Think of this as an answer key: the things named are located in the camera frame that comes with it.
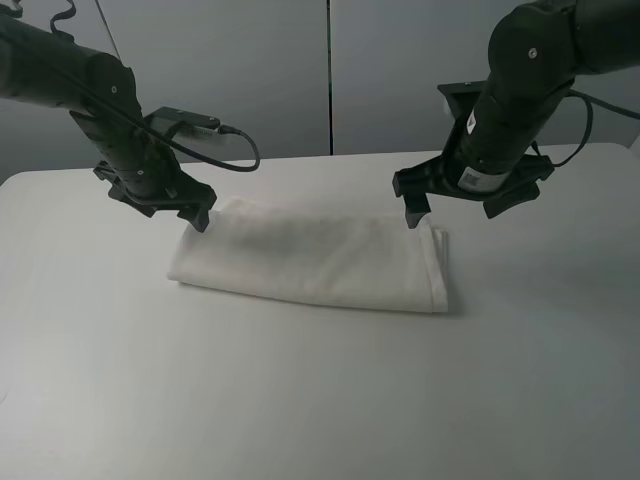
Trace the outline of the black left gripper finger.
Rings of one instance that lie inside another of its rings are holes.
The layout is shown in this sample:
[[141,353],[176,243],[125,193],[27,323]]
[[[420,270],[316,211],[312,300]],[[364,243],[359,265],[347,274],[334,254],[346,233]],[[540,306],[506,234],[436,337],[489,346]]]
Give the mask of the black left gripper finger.
[[139,203],[134,202],[132,199],[128,198],[128,197],[124,197],[122,199],[122,202],[128,206],[130,206],[131,208],[133,208],[134,210],[136,210],[137,212],[141,213],[142,215],[144,215],[147,218],[152,218],[155,214],[155,208],[151,207],[149,205],[142,205]]
[[210,224],[213,203],[187,203],[178,208],[177,216],[187,221],[197,232],[203,233]]

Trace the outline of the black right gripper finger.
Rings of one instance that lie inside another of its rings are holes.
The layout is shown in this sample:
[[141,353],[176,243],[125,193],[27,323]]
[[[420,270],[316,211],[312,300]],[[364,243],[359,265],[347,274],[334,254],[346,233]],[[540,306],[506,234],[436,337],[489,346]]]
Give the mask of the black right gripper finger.
[[539,195],[539,187],[536,184],[528,184],[485,201],[483,208],[487,218],[493,219],[520,204],[536,200]]
[[431,212],[431,205],[424,193],[404,194],[405,221],[409,229],[416,229],[421,220]]

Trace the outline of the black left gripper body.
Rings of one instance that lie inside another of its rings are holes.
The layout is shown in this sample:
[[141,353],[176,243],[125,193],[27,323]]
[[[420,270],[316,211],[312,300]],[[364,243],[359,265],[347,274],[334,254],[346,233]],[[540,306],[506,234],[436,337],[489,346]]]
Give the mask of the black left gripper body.
[[94,169],[94,174],[101,181],[111,184],[109,197],[122,202],[124,197],[134,202],[149,205],[158,211],[175,211],[187,203],[215,203],[217,196],[214,190],[198,182],[185,172],[177,169],[167,178],[157,175],[129,171],[120,175],[107,162],[100,162]]

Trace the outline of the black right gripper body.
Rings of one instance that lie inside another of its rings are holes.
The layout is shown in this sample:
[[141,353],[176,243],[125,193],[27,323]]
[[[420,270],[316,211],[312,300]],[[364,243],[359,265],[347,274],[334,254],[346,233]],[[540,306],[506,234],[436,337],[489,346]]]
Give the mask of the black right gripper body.
[[393,189],[397,197],[424,193],[484,203],[521,186],[537,185],[553,172],[548,156],[524,155],[510,172],[488,174],[439,155],[396,172]]

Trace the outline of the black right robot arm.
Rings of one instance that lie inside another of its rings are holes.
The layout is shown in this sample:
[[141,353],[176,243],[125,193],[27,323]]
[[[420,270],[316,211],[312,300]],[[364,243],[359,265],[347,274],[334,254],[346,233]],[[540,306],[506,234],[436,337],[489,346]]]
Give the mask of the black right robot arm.
[[394,175],[394,193],[404,201],[411,229],[430,213],[430,195],[479,202],[488,218],[537,199],[539,182],[559,166],[540,153],[536,139],[566,98],[585,104],[585,139],[594,106],[639,116],[573,88],[581,75],[638,66],[636,1],[520,5],[494,28],[488,60],[485,81],[438,88],[454,117],[442,153]]

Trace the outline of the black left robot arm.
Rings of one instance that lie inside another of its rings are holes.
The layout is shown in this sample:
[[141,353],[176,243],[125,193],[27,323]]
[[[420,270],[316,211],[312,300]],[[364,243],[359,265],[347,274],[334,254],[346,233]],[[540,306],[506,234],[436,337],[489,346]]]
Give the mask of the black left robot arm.
[[101,152],[94,173],[110,183],[110,198],[147,217],[174,211],[205,231],[216,194],[187,175],[167,139],[151,129],[133,71],[65,32],[22,22],[22,14],[18,2],[1,8],[2,98],[68,111]]

